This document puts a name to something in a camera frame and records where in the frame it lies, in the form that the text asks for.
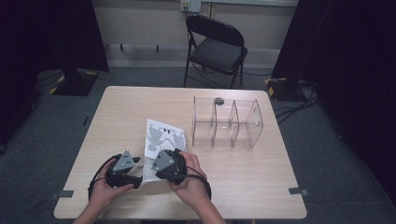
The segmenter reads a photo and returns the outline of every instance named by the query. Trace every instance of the gray carpet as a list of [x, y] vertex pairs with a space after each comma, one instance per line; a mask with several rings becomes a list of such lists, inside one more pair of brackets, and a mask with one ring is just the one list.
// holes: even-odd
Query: gray carpet
[[[48, 71], [38, 79], [56, 73]], [[49, 200], [49, 196], [63, 189], [105, 88], [182, 87], [183, 74], [182, 67], [111, 68], [109, 74], [100, 74], [87, 97], [48, 94], [53, 84], [46, 84], [57, 76], [37, 83], [42, 95], [36, 108], [8, 141], [6, 154], [0, 157], [0, 223], [70, 223], [53, 216], [56, 201]], [[245, 75], [244, 85], [239, 87], [235, 82], [235, 88], [264, 91], [264, 79]], [[220, 81], [228, 86], [229, 80]], [[207, 88], [191, 79], [188, 86]], [[273, 102], [273, 107], [280, 114], [287, 110], [284, 107], [299, 104]], [[299, 186], [310, 193], [304, 197], [308, 215], [299, 221], [256, 223], [396, 223], [394, 206], [365, 164], [340, 141], [320, 104], [299, 110], [279, 127]]]

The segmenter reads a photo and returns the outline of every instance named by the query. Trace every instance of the person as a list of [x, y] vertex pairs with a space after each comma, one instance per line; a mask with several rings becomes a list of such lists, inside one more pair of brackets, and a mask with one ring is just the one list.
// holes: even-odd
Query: person
[[[189, 152], [180, 152], [180, 155], [184, 157], [188, 167], [207, 178], [206, 174], [201, 169], [196, 155]], [[115, 160], [112, 160], [105, 165], [105, 167], [100, 171], [98, 179], [106, 176], [106, 170], [114, 161]], [[187, 169], [187, 174], [195, 175], [195, 171], [192, 169]], [[167, 181], [167, 183], [180, 200], [194, 210], [204, 224], [226, 223], [216, 206], [210, 201], [206, 188], [201, 180], [187, 177], [180, 185], [176, 185], [169, 181]], [[90, 201], [74, 223], [94, 223], [103, 210], [105, 210], [105, 208], [111, 204], [115, 198], [119, 197], [122, 193], [131, 190], [133, 186], [134, 185], [125, 185], [113, 189], [104, 179], [96, 181]]]

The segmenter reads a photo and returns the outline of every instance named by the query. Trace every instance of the transparent plastic box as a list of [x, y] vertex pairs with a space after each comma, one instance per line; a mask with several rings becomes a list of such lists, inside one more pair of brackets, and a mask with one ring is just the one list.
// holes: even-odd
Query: transparent plastic box
[[262, 132], [257, 100], [194, 97], [193, 147], [253, 148]]

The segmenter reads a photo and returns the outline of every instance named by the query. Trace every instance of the electrical outlet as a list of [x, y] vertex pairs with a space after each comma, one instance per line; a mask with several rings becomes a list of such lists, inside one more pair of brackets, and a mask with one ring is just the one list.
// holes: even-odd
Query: electrical outlet
[[190, 12], [201, 12], [201, 1], [191, 1]]
[[180, 11], [182, 11], [182, 12], [190, 11], [190, 7], [191, 7], [191, 1], [188, 1], [188, 0], [180, 1]]
[[201, 1], [196, 0], [181, 0], [180, 11], [185, 12], [201, 12]]

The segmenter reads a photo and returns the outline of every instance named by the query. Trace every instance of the light wood table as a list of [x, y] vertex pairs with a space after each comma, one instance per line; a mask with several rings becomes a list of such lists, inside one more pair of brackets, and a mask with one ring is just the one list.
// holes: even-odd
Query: light wood table
[[[193, 97], [257, 99], [263, 130], [252, 149], [209, 149], [192, 146]], [[147, 119], [184, 129], [189, 152], [198, 155], [208, 176], [212, 202], [225, 219], [301, 219], [306, 209], [297, 188], [288, 153], [264, 91], [108, 87], [76, 158], [60, 198], [57, 218], [76, 218], [88, 202], [87, 187], [97, 169], [111, 156], [129, 149], [144, 158]], [[142, 167], [133, 170], [138, 174]], [[103, 219], [196, 219], [164, 181], [144, 183], [116, 199]]]

